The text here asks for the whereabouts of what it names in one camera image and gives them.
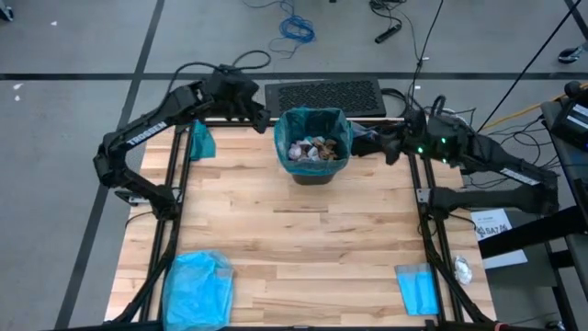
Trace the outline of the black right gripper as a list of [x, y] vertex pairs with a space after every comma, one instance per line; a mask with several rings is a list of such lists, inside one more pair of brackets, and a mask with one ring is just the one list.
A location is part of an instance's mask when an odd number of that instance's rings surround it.
[[428, 138], [427, 116], [422, 110], [412, 110], [403, 117], [400, 139], [389, 138], [383, 140], [383, 153], [387, 165], [394, 165], [405, 154], [420, 154], [431, 158], [434, 148]]

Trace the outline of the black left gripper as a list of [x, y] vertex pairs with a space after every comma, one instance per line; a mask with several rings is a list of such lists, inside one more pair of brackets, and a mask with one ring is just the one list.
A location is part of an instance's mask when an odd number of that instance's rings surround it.
[[203, 106], [201, 118], [250, 118], [253, 129], [264, 134], [270, 123], [271, 113], [254, 101], [259, 85], [236, 69], [214, 70], [199, 88]]

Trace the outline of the teal trash bag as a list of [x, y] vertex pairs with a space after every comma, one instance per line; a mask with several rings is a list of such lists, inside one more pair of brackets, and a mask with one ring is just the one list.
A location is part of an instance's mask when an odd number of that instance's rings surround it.
[[[294, 161], [290, 146], [305, 138], [323, 137], [336, 142], [332, 161]], [[280, 164], [291, 175], [321, 177], [345, 168], [351, 156], [354, 134], [351, 122], [339, 108], [292, 108], [284, 112], [274, 127], [274, 143]]]

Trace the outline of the brown paper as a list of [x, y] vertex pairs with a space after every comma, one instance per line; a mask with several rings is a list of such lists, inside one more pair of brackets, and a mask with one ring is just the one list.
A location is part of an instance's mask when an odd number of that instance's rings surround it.
[[332, 161], [338, 158], [335, 151], [337, 141], [332, 139], [320, 140], [317, 139], [315, 146], [318, 149], [318, 156], [321, 160]]

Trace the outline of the black trash bin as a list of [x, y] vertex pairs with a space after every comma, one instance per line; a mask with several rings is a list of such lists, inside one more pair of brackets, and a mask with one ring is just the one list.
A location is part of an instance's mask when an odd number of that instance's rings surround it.
[[301, 186], [320, 186], [326, 185], [330, 183], [335, 176], [335, 173], [328, 173], [328, 174], [301, 174], [301, 173], [292, 173], [291, 174], [294, 182]]

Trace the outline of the light blue trash bag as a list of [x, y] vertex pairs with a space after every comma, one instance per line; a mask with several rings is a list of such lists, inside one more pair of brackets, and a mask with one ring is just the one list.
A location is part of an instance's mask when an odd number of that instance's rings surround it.
[[230, 324], [233, 267], [219, 251], [177, 256], [164, 282], [164, 331], [219, 331]]

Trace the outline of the small folded teal bag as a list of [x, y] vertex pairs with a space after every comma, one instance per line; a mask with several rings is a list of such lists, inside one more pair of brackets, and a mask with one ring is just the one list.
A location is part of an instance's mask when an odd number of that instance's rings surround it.
[[216, 143], [209, 128], [196, 121], [191, 135], [190, 160], [199, 161], [216, 157]]

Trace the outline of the flat folded blue bag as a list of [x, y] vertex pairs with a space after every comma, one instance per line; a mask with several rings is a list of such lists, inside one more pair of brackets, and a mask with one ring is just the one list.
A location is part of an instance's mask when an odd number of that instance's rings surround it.
[[439, 313], [433, 272], [427, 263], [398, 265], [394, 270], [408, 315]]

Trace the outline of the dark cloth pile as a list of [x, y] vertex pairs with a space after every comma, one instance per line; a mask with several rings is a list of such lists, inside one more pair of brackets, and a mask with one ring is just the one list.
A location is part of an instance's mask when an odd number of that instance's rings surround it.
[[385, 121], [383, 123], [370, 122], [361, 124], [352, 121], [351, 129], [353, 142], [351, 154], [365, 156], [374, 153], [386, 153], [390, 145], [398, 141], [398, 132], [402, 125]]

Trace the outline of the black power strip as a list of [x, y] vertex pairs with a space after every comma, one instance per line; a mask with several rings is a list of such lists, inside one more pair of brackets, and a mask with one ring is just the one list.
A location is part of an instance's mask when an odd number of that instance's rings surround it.
[[402, 28], [402, 24], [396, 24], [391, 26], [390, 28], [388, 28], [386, 31], [382, 32], [381, 34], [379, 34], [374, 41], [377, 44], [381, 44], [382, 42], [384, 42], [385, 40], [389, 39], [391, 36], [393, 36], [394, 34], [396, 34], [397, 32], [399, 32]]

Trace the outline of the white label sheet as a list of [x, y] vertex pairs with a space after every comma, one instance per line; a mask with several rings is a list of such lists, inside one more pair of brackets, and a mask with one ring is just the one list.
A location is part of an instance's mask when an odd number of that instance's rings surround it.
[[479, 241], [512, 229], [504, 209], [473, 211], [470, 216], [475, 223], [476, 237]]

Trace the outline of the crumpled white plastic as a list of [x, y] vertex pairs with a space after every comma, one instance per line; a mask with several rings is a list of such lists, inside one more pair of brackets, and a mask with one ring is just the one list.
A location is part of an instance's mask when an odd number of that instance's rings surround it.
[[469, 285], [471, 283], [473, 279], [473, 273], [466, 258], [462, 256], [455, 256], [454, 274], [456, 280], [460, 284]]

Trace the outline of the black side desk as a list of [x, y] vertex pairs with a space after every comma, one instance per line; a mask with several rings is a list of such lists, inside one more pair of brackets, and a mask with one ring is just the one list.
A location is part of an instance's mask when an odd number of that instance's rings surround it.
[[484, 239], [480, 242], [480, 249], [484, 257], [493, 257], [499, 253], [543, 244], [547, 250], [549, 269], [556, 280], [553, 292], [563, 325], [567, 331], [580, 331], [561, 281], [560, 270], [575, 269], [588, 301], [588, 152], [550, 132], [560, 111], [559, 101], [545, 102], [541, 110], [576, 204], [497, 237]]

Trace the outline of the black box device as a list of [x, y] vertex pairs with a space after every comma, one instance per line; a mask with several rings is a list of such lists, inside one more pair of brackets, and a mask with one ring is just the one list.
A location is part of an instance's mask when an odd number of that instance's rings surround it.
[[570, 81], [564, 86], [564, 93], [550, 132], [588, 152], [588, 87], [582, 87], [578, 81]]

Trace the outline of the black aluminium table frame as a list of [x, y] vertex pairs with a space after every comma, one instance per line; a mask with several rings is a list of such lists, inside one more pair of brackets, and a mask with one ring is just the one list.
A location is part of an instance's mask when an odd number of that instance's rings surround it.
[[271, 133], [214, 123], [216, 154], [178, 161], [185, 183], [178, 253], [215, 250], [233, 269], [234, 326], [424, 331], [406, 313], [395, 269], [424, 262], [413, 186], [421, 162], [355, 158], [322, 186], [296, 184]]

